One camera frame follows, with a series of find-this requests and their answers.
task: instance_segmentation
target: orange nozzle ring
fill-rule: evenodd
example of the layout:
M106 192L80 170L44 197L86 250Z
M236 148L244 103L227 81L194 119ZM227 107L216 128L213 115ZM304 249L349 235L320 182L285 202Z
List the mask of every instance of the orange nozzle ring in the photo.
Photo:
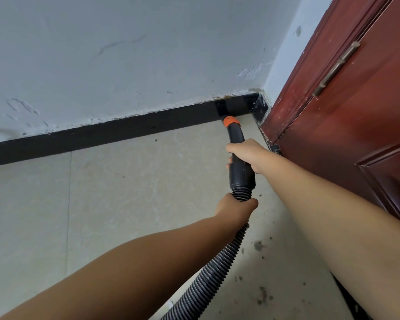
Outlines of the orange nozzle ring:
M234 118L233 116L227 116L227 117L225 117L224 120L223 120L223 123L224 123L225 128L227 128L227 127L228 127L231 123L233 123L233 122L240 124L240 123L238 122L238 120L237 120L236 118Z

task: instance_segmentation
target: hand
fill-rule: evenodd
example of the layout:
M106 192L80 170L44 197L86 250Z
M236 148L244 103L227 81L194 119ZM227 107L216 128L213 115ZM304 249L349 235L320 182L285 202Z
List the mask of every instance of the hand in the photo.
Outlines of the hand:
M256 174L262 174L259 164L261 156L263 153L270 153L253 139L247 139L239 144L228 144L226 151L234 153L238 158L249 163ZM229 158L229 163L232 163L232 157Z
M215 217L220 218L236 232L249 221L250 215L257 207L257 199L240 202L231 193L227 193L219 201Z

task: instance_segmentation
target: person's right hand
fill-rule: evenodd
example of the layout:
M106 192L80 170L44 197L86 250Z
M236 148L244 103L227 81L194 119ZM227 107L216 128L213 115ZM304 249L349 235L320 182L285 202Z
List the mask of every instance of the person's right hand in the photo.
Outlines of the person's right hand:
M246 139L239 144L228 144L226 151L234 153L238 158L244 160L252 166L252 169L257 174L262 174L260 160L264 153L270 153L253 139ZM229 158L229 163L232 163L232 157Z

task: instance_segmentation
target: door frame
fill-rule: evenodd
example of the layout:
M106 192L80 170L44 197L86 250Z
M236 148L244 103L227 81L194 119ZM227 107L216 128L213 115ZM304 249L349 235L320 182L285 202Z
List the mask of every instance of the door frame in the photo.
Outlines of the door frame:
M271 145L313 98L313 91L343 52L359 41L392 0L333 0L320 20L261 130Z

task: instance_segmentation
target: vacuum hose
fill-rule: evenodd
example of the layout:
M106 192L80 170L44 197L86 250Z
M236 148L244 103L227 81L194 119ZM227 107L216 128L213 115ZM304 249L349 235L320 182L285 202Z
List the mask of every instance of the vacuum hose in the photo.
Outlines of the vacuum hose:
M244 141L240 123L236 118L227 116L223 122L228 130L230 142ZM232 195L241 202L251 198L252 190L256 186L255 172L250 164L234 154L232 154L232 163L229 166L229 185ZM249 224L245 224L237 231L234 240L203 267L192 285L162 317L162 320L193 320L202 315L228 274L247 228L249 228Z

